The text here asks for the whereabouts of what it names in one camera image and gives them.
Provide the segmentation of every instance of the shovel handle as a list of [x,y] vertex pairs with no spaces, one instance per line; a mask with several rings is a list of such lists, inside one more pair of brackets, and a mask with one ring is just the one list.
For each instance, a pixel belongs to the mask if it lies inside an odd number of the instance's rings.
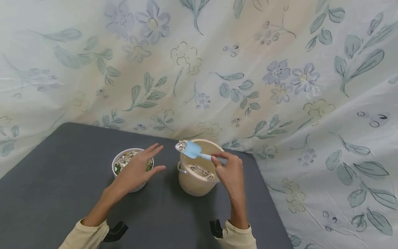
[[[198,156],[200,156],[201,158],[203,158],[205,160],[211,161],[211,156],[210,155],[199,154]],[[222,157],[217,157],[217,160],[219,160],[223,166],[225,166],[226,163],[227,163],[227,160],[225,158],[222,158]]]

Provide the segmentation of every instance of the beige bucket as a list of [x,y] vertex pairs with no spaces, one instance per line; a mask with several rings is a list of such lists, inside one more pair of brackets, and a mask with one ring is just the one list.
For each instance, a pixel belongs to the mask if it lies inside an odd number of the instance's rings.
[[[193,139],[191,142],[196,143],[202,147],[202,153],[211,155],[213,153],[224,151],[220,146],[213,143],[212,141],[205,139]],[[180,154],[180,162],[178,162],[177,169],[179,171],[178,181],[181,188],[192,196],[204,196],[209,193],[210,190],[220,182],[217,177],[216,168],[211,161],[207,161],[203,158],[197,157],[191,159],[183,154]],[[189,167],[188,163],[198,165],[203,169],[212,172],[215,178],[205,178],[194,173]]]

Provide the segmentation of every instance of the bucket handle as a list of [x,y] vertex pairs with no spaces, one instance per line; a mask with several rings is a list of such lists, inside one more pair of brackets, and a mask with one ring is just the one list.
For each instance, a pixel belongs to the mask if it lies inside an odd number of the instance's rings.
[[186,174],[187,171],[184,171],[184,170],[180,169],[180,166],[181,166],[181,161],[178,162],[177,169],[178,169],[179,172]]

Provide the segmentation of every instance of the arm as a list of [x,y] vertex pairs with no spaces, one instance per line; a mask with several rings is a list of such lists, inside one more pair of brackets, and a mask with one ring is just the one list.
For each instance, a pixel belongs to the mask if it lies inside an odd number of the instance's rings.
[[[226,158],[228,163],[223,166],[216,157]],[[231,219],[225,222],[223,237],[216,239],[223,249],[257,249],[246,215],[242,160],[227,152],[213,154],[211,160],[231,201]]]
[[103,191],[87,217],[77,222],[59,249],[97,249],[100,246],[109,232],[106,217],[111,208],[131,190],[166,169],[165,166],[156,166],[148,172],[145,171],[146,162],[163,148],[157,146],[158,144],[152,145],[130,160],[113,183]]

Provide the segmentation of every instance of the seed mixture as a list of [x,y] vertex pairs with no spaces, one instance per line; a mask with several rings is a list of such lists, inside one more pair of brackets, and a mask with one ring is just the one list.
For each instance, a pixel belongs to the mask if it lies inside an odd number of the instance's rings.
[[[124,167],[127,166],[127,164],[130,162],[131,158],[133,156],[138,155],[140,152],[141,151],[128,151],[128,152],[124,153],[121,157],[119,157],[119,159],[117,159],[115,162],[115,167],[113,168],[115,173],[119,174],[124,169]],[[146,162],[145,171],[149,171],[151,168],[152,168],[152,159],[149,159]]]
[[196,173],[202,177],[205,177],[205,178],[214,178],[215,177],[212,172],[202,169],[200,166],[195,166],[190,163],[188,163],[187,165],[194,173]]
[[185,148],[187,147],[187,141],[182,140],[176,144],[176,150],[179,152],[183,153],[185,151]]

